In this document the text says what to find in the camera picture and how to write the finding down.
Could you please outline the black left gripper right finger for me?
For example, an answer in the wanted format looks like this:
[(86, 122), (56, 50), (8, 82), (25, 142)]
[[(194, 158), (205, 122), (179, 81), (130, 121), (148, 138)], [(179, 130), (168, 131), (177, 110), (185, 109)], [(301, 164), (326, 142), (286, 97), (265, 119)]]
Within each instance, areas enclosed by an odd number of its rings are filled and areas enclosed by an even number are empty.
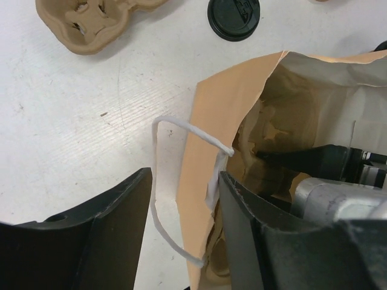
[(318, 226), (220, 173), (220, 207), (233, 289), (385, 289), (386, 222)]

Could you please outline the brown paper bag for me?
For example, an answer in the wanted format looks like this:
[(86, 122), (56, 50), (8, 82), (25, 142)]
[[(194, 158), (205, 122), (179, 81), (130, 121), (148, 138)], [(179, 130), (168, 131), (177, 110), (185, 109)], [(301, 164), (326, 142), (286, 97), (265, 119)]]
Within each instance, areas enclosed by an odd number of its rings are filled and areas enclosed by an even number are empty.
[[(312, 148), (333, 144), (386, 156), (385, 51), (341, 58), (283, 51), (254, 58), (200, 82), (189, 121), (169, 116), (153, 121), (153, 135), (163, 121), (188, 133), (177, 191), (182, 245), (163, 228), (155, 198), (151, 212), (161, 236), (186, 260), (192, 289), (231, 287), (219, 183), (220, 173), (228, 173), (227, 160), (235, 154), (239, 125), (258, 100), (296, 96), (319, 101)], [(294, 195), (307, 177), (298, 172), (291, 185)], [(289, 203), (261, 198), (293, 215), (294, 195)], [(386, 222), (338, 221), (348, 220)], [(338, 221), (307, 222), (327, 226)]]

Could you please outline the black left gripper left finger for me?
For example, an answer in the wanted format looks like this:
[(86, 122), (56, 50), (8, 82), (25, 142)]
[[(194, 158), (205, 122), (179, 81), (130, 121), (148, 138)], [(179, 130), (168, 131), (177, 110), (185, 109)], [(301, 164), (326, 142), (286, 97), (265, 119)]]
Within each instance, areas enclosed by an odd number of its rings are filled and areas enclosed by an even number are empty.
[(151, 185), (142, 168), (43, 222), (1, 224), (1, 288), (132, 289)]

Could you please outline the black plastic cup lid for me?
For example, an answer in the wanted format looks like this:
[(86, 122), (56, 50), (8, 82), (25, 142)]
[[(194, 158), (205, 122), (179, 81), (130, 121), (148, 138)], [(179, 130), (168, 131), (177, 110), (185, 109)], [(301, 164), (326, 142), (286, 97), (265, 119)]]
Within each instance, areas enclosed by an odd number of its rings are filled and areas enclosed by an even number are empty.
[(376, 52), (376, 51), (383, 51), (383, 50), (387, 50), (387, 40), (384, 41), (384, 42), (382, 42), (381, 44), (379, 44), (379, 45), (375, 48), (374, 52)]

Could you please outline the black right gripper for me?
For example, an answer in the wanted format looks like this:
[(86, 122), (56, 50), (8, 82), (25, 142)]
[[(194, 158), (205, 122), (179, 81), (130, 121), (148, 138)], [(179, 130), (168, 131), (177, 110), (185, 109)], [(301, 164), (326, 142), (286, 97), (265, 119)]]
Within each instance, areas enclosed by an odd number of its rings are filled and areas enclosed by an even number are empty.
[(386, 156), (333, 144), (295, 152), (258, 152), (267, 162), (308, 177), (291, 213), (307, 221), (386, 219)]

